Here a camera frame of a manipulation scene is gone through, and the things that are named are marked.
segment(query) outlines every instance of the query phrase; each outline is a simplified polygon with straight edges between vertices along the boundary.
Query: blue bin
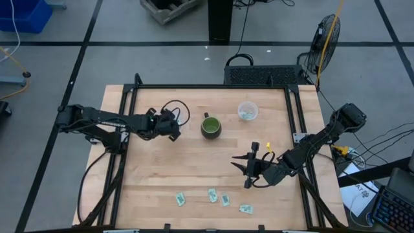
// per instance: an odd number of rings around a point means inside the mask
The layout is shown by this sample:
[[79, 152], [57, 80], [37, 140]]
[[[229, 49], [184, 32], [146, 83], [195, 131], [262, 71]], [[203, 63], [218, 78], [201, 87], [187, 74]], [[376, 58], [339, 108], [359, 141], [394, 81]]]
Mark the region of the blue bin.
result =
[[[39, 33], [52, 15], [45, 0], [13, 0], [17, 31]], [[10, 0], [0, 0], [0, 30], [14, 32]]]

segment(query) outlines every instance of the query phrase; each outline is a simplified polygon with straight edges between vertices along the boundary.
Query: yellow cable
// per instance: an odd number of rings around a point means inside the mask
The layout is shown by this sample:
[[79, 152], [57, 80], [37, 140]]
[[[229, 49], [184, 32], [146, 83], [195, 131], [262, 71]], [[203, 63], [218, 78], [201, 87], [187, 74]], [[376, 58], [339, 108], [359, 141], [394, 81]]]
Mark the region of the yellow cable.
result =
[[[3, 51], [6, 54], [6, 56], [8, 56], [23, 72], [27, 72], [27, 70], [25, 69], [25, 67], [22, 66], [22, 64], [20, 64], [20, 62], [18, 62], [16, 59], [14, 59], [4, 48], [0, 47], [0, 50]], [[4, 99], [9, 98], [9, 97], [12, 97], [12, 96], [14, 96], [16, 94], [22, 93], [29, 86], [29, 82], [30, 82], [30, 79], [27, 78], [26, 84], [25, 84], [25, 86], [22, 89], [14, 92], [12, 94], [8, 94], [6, 96], [3, 96], [3, 97], [0, 98], [0, 100], [4, 100]]]
[[334, 30], [336, 20], [338, 19], [338, 16], [341, 13], [342, 5], [343, 5], [343, 0], [341, 0], [341, 3], [340, 3], [340, 5], [339, 5], [339, 7], [338, 7], [338, 9], [336, 11], [334, 21], [333, 21], [333, 23], [331, 25], [331, 29], [329, 30], [328, 37], [327, 37], [327, 39], [325, 41], [325, 45], [323, 46], [323, 50], [322, 50], [322, 54], [321, 54], [321, 60], [319, 62], [318, 75], [316, 76], [316, 83], [315, 83], [315, 86], [316, 87], [318, 86], [319, 79], [321, 77], [321, 70], [322, 70], [322, 64], [323, 64], [323, 55], [325, 54], [326, 48], [328, 46], [328, 42], [329, 42], [329, 40], [331, 38], [332, 31]]

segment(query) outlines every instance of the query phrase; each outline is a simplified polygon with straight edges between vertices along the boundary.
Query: paper money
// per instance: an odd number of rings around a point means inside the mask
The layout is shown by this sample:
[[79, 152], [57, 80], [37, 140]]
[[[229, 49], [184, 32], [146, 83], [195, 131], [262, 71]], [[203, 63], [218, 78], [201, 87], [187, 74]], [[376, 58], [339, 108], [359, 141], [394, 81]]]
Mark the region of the paper money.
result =
[[185, 198], [184, 198], [184, 194], [182, 194], [182, 192], [179, 192], [175, 195], [175, 199], [177, 200], [177, 204], [179, 206], [183, 206], [183, 204], [186, 202]]
[[223, 204], [223, 207], [230, 205], [230, 198], [227, 196], [227, 194], [223, 194], [221, 196], [221, 203]]
[[246, 214], [253, 214], [253, 207], [251, 205], [240, 205], [240, 212], [246, 213]]
[[215, 191], [215, 188], [210, 188], [208, 190], [208, 197], [210, 198], [210, 201], [212, 203], [216, 202], [219, 198], [217, 197], [217, 192]]

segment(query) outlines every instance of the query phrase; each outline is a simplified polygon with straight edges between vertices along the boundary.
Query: plastic bowl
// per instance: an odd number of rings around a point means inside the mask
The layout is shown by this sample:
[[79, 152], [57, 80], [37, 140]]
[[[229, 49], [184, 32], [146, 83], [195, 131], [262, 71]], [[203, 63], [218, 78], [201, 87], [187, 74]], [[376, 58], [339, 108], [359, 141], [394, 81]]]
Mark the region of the plastic bowl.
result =
[[239, 104], [237, 112], [239, 113], [239, 117], [243, 120], [254, 120], [259, 114], [259, 108], [255, 103], [245, 101]]

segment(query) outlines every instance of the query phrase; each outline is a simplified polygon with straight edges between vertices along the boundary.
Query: wooden tabletop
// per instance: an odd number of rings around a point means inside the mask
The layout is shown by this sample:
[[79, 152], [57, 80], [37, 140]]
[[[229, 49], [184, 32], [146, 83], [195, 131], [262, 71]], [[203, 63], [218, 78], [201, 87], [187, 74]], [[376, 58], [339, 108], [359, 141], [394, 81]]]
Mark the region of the wooden tabletop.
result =
[[[121, 85], [108, 85], [101, 109], [117, 113], [122, 95]], [[318, 96], [313, 86], [300, 86], [300, 96], [309, 133], [317, 133], [325, 127]], [[283, 90], [277, 89], [139, 89], [135, 113], [144, 114], [150, 107], [157, 111], [169, 100], [185, 102], [191, 118], [181, 127], [181, 136], [172, 142], [167, 137], [144, 141], [131, 136], [124, 172], [117, 228], [163, 228], [170, 223], [176, 229], [257, 229], [264, 225], [267, 230], [306, 229], [303, 204], [297, 177], [286, 177], [270, 188], [244, 189], [246, 177], [230, 164], [245, 161], [232, 156], [251, 151], [253, 141], [260, 143], [257, 156], [267, 151], [270, 142], [276, 155], [293, 147], [289, 118]], [[300, 130], [296, 106], [292, 96], [296, 128]], [[242, 101], [252, 101], [259, 107], [259, 115], [253, 121], [239, 118], [237, 107]], [[181, 120], [187, 118], [181, 107]], [[204, 139], [200, 124], [204, 113], [217, 117], [223, 131], [218, 139]], [[101, 145], [92, 146], [89, 162], [103, 152]], [[331, 155], [328, 147], [320, 151]], [[82, 193], [83, 218], [93, 209], [102, 195], [109, 156], [98, 162], [85, 179]], [[314, 166], [322, 199], [332, 213], [347, 224], [342, 198], [332, 161], [315, 157]], [[261, 179], [258, 184], [265, 184]], [[219, 196], [226, 193], [230, 206], [223, 207], [221, 200], [211, 203], [208, 189], [215, 188]], [[178, 207], [175, 195], [182, 192], [186, 203]], [[312, 218], [317, 225], [312, 198]], [[112, 200], [107, 206], [105, 222], [109, 222]], [[252, 215], [239, 211], [241, 204], [254, 207]]]

